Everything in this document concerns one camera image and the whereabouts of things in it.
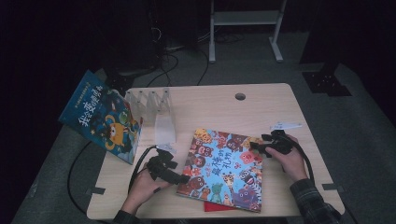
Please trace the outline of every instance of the table hole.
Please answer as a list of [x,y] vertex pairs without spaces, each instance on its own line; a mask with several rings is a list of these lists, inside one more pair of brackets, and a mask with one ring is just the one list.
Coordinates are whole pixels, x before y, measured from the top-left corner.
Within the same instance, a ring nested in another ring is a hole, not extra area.
[[244,93],[241,93],[241,92],[238,92],[236,95],[235,95],[235,99],[237,99],[238,101],[243,101],[243,100],[245,100],[247,97],[246,97],[246,95],[244,94]]

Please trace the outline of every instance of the white shelf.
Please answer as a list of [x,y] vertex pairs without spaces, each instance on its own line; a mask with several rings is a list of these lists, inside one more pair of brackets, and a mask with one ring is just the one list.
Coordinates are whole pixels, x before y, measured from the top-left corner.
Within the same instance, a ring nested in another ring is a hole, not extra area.
[[278,10],[215,12],[214,25],[274,25],[278,14]]

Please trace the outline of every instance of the book title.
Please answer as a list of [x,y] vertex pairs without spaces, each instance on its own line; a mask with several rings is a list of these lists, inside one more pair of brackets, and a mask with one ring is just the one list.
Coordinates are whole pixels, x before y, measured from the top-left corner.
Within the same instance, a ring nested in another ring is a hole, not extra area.
[[[83,95],[85,95],[85,93],[87,92],[87,90],[90,86],[91,86],[90,83],[87,82],[87,86],[85,86],[80,98],[78,99],[78,105],[82,101]],[[102,90],[103,90],[102,86],[95,86],[94,88],[91,89],[92,95],[90,97],[90,101],[83,102],[84,113],[78,118],[78,122],[82,126],[84,126],[84,127],[89,126],[89,122],[92,118],[92,115],[93,115],[93,113],[96,109],[96,106],[99,103],[100,97],[102,95],[102,93],[101,93]]]

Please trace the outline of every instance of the table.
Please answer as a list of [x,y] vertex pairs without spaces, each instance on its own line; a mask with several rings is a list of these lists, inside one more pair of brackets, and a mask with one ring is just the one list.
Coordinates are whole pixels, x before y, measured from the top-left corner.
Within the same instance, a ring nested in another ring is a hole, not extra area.
[[[243,93],[246,99],[237,100],[237,93]],[[345,208],[338,192],[335,189],[324,190],[322,187],[322,184],[331,184],[332,178],[288,84],[171,87],[170,94],[177,132],[177,142],[172,146],[177,150],[174,161],[179,163],[175,172],[181,174],[183,165],[180,164],[187,158],[191,139],[197,128],[260,137],[262,133],[271,132],[270,126],[278,121],[298,122],[303,125],[301,128],[286,132],[298,138],[311,160],[316,185],[325,202],[344,213]],[[140,158],[153,142],[153,129],[143,128],[136,157]],[[151,150],[145,161],[156,155],[155,150]],[[133,165],[110,153],[106,154],[96,183],[96,187],[105,189],[105,192],[92,195],[87,211],[89,218],[111,219],[117,214],[127,196],[133,170]],[[275,159],[264,159],[262,176],[262,212],[258,214],[242,210],[206,213],[203,202],[176,195],[177,186],[172,186],[156,193],[150,201],[143,204],[137,216],[151,219],[299,216],[289,190],[291,182],[283,173],[280,163]]]
[[283,57],[276,41],[279,35],[280,25],[282,24],[287,0],[282,0],[279,10],[266,11],[216,11],[214,1],[215,0],[212,0],[210,9],[209,61],[211,63],[216,61],[215,26],[218,25],[274,25],[274,34],[269,37],[269,41],[276,61],[278,63],[283,62]]

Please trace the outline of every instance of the book cover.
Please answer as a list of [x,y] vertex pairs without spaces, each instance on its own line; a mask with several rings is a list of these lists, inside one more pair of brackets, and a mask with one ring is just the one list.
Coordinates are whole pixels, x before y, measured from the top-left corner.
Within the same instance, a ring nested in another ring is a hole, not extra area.
[[129,103],[91,71],[79,82],[59,121],[133,163],[143,119],[133,118]]
[[197,129],[192,138],[177,194],[204,202],[262,210],[262,156],[250,148],[260,138]]

